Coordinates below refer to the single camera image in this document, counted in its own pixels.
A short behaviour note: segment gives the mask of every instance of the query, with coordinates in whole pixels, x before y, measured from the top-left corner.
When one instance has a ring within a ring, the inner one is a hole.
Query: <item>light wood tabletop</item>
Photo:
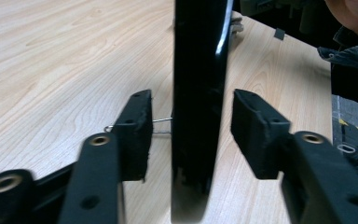
[[[76,160],[131,94],[172,112],[173,0],[0,0],[0,172],[34,178]],[[287,223],[278,180],[256,180],[230,132],[234,89],[254,91],[292,131],[331,139],[329,64],[314,47],[243,18],[233,37],[213,189],[202,223]],[[169,130],[169,123],[156,130]],[[170,223],[171,138],[154,135],[146,182],[125,183],[128,223]]]

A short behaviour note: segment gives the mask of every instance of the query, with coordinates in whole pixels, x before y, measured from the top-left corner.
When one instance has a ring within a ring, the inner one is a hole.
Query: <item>person's arm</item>
[[[358,35],[358,0],[325,0],[336,19]]]

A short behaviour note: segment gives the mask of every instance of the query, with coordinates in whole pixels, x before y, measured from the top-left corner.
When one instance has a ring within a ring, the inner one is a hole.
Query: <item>black machine part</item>
[[[145,180],[153,132],[151,91],[134,93],[111,133],[87,138],[78,161],[42,179],[0,174],[0,224],[124,223],[122,181]]]
[[[277,113],[256,94],[235,90],[231,132],[255,176],[274,179],[284,172],[282,193],[292,223],[358,223],[356,168],[323,136],[287,132]]]

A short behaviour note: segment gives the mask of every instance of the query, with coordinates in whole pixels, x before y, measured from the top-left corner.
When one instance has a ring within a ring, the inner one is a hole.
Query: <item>wooden table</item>
[[[0,172],[40,178],[76,160],[134,92],[172,110],[173,1],[0,1]],[[202,223],[287,223],[279,181],[258,181],[229,133],[232,92],[254,91],[306,130],[331,137],[329,64],[251,19],[232,41],[213,191]],[[159,124],[157,130],[169,129]],[[126,183],[129,223],[170,223],[171,141],[156,135],[146,183]]]

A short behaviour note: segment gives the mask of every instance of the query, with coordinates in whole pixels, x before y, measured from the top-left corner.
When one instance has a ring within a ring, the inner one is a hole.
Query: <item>mounting hole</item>
[[[302,135],[302,138],[304,139],[304,141],[312,144],[321,144],[324,141],[321,137],[311,133],[304,133]]]
[[[0,177],[0,193],[16,188],[22,181],[20,175],[6,175]]]
[[[92,146],[102,146],[109,142],[109,138],[106,136],[97,136],[89,141]]]
[[[352,203],[352,204],[358,206],[358,195],[356,195],[356,194],[348,194],[347,195],[347,201],[349,203]]]
[[[98,196],[91,195],[91,196],[84,198],[81,201],[80,207],[83,209],[86,209],[86,210],[90,210],[90,209],[93,209],[94,207],[96,207],[99,202],[100,202],[100,198]]]

